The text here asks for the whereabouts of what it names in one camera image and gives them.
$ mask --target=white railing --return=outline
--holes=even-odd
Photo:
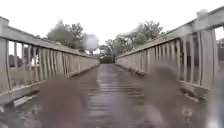
[[[8,26],[0,17],[0,105],[38,89],[57,75],[71,76],[99,61],[63,45]]]
[[[209,90],[219,69],[214,29],[224,25],[223,14],[224,7],[220,7],[200,16],[120,55],[116,64],[148,74],[158,65],[167,65],[189,88]]]

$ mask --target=overcast sky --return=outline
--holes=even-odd
[[[174,29],[196,18],[201,9],[223,6],[224,0],[0,0],[0,4],[0,16],[15,28],[45,37],[59,19],[80,22],[102,44],[143,21]]]

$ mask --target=tree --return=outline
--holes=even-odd
[[[124,52],[135,49],[139,45],[147,43],[149,40],[155,39],[163,34],[162,30],[163,27],[160,26],[159,22],[155,23],[153,21],[146,21],[140,23],[133,31],[129,33],[120,34],[116,36],[114,40],[107,40],[106,46],[111,49],[110,51],[113,55],[118,56]]]
[[[91,55],[99,47],[99,39],[94,34],[85,34],[83,37],[84,49],[88,50]]]
[[[109,39],[105,41],[106,44],[100,46],[100,62],[101,63],[114,63],[115,56],[114,56],[114,46],[113,40]]]
[[[68,46],[74,49],[83,50],[83,28],[80,23],[63,24],[63,21],[59,21],[58,24],[48,34],[47,38],[52,41],[60,42],[62,45]]]

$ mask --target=railing post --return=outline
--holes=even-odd
[[[64,74],[62,52],[59,51],[57,51],[57,66],[58,66],[58,73]]]
[[[218,46],[217,46],[217,42],[216,42],[216,35],[215,35],[215,31],[212,31],[212,37],[214,38],[213,40],[215,40],[215,42],[213,43],[213,57],[214,57],[214,80],[220,80],[223,79],[222,77],[222,73],[221,73],[221,69],[219,67],[219,53],[218,53]]]
[[[79,73],[79,72],[81,72],[81,71],[80,71],[80,62],[81,62],[81,61],[80,61],[80,56],[78,56],[78,59],[77,59],[77,60],[78,60],[78,73]]]
[[[0,36],[4,32],[4,27],[7,27],[9,20],[0,17]],[[7,40],[0,38],[0,93],[4,93],[10,90],[10,82],[8,76],[8,64],[7,64]]]
[[[210,89],[214,80],[214,30],[200,32],[202,41],[202,86]]]
[[[148,50],[144,50],[142,51],[143,52],[143,72],[147,72],[147,66],[148,66],[148,57],[147,57],[147,54],[148,54]]]

